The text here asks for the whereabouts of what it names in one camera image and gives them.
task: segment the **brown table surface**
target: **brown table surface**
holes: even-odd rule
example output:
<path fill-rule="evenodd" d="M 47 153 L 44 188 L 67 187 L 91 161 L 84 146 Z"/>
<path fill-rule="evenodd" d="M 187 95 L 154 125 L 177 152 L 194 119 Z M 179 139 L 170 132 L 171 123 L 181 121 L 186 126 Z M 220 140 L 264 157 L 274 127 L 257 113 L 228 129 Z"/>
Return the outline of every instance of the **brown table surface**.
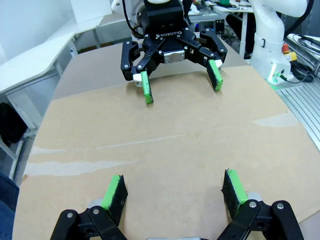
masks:
<path fill-rule="evenodd" d="M 120 229 L 130 240 L 217 239 L 228 224 L 220 192 L 227 168 L 267 204 L 290 202 L 299 222 L 320 209 L 318 150 L 233 50 L 221 91 L 195 64 L 162 65 L 148 106 L 142 89 L 123 80 L 120 50 L 83 53 L 67 67 L 26 166 L 13 239 L 49 239 L 61 211 L 84 211 L 116 174 L 128 189 Z"/>

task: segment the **green gripper pad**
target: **green gripper pad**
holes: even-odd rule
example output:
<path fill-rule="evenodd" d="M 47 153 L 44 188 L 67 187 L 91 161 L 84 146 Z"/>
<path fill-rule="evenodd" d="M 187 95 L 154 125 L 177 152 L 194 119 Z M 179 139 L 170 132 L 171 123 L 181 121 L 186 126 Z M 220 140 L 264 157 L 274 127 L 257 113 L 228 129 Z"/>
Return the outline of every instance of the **green gripper pad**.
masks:
<path fill-rule="evenodd" d="M 218 69 L 216 63 L 215 63 L 215 60 L 211 59 L 208 61 L 206 71 L 207 71 L 209 78 L 211 80 L 213 89 L 215 91 L 219 91 L 221 89 L 222 83 L 224 81 L 221 77 L 221 74 L 219 72 L 219 69 Z"/>
<path fill-rule="evenodd" d="M 236 170 L 227 169 L 224 172 L 222 193 L 224 201 L 232 219 L 237 215 L 240 207 L 248 200 L 245 189 Z"/>
<path fill-rule="evenodd" d="M 123 175 L 114 175 L 104 195 L 101 207 L 107 210 L 113 223 L 118 226 L 128 196 Z"/>
<path fill-rule="evenodd" d="M 142 79 L 142 87 L 143 87 L 143 92 L 144 92 L 145 103 L 152 104 L 154 102 L 154 99 L 152 97 L 149 78 L 148 78 L 148 74 L 146 71 L 141 72 L 141 79 Z"/>

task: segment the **white scratch mark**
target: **white scratch mark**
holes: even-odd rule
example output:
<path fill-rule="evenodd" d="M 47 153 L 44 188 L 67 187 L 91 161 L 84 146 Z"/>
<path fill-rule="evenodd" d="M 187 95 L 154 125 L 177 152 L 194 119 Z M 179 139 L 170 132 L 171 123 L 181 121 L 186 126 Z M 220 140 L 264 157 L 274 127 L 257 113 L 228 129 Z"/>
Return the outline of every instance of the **white scratch mark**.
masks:
<path fill-rule="evenodd" d="M 61 163 L 57 161 L 28 163 L 24 174 L 29 176 L 51 175 L 51 176 L 73 176 L 84 173 L 92 173 L 99 169 L 108 169 L 119 165 L 133 164 L 137 161 L 74 161 Z"/>
<path fill-rule="evenodd" d="M 155 141 L 160 141 L 160 140 L 165 140 L 165 139 L 174 139 L 174 138 L 182 137 L 182 136 L 185 136 L 185 134 L 152 138 L 152 139 L 147 139 L 147 140 L 142 140 L 142 141 L 130 141 L 130 142 L 122 143 L 122 144 L 115 144 L 115 145 L 108 145 L 108 146 L 98 146 L 96 149 L 118 148 L 118 147 L 128 146 L 128 145 L 132 145 L 132 144 L 144 144 L 144 143 L 155 142 Z"/>
<path fill-rule="evenodd" d="M 67 149 L 47 149 L 37 146 L 33 146 L 30 152 L 30 155 L 40 155 L 40 154 L 57 154 L 68 152 Z"/>
<path fill-rule="evenodd" d="M 253 122 L 260 126 L 283 128 L 295 126 L 299 123 L 299 120 L 291 111 L 289 111 L 276 116 L 255 120 Z"/>

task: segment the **screw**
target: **screw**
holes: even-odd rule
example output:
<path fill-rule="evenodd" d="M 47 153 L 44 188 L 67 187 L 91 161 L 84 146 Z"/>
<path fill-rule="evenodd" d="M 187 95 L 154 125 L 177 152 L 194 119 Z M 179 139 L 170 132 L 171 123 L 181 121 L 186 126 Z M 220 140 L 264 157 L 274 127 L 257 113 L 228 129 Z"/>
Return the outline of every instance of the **screw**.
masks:
<path fill-rule="evenodd" d="M 284 208 L 284 205 L 283 205 L 282 203 L 278 203 L 278 204 L 276 205 L 276 207 L 277 207 L 278 209 L 283 209 L 283 208 Z"/>
<path fill-rule="evenodd" d="M 250 203 L 249 203 L 249 206 L 250 206 L 250 208 L 255 208 L 256 206 L 257 206 L 257 204 L 254 202 L 254 201 L 251 201 Z"/>

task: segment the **robotiq logo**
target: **robotiq logo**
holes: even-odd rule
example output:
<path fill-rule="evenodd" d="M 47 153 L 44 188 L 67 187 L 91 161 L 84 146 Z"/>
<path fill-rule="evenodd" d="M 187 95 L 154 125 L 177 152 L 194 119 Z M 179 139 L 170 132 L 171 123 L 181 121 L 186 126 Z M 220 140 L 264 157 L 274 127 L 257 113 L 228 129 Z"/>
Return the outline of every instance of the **robotiq logo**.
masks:
<path fill-rule="evenodd" d="M 164 33 L 164 34 L 156 34 L 155 35 L 155 39 L 158 39 L 160 37 L 177 35 L 177 34 L 182 34 L 182 31 L 173 31 L 173 32 L 168 32 L 168 33 Z"/>

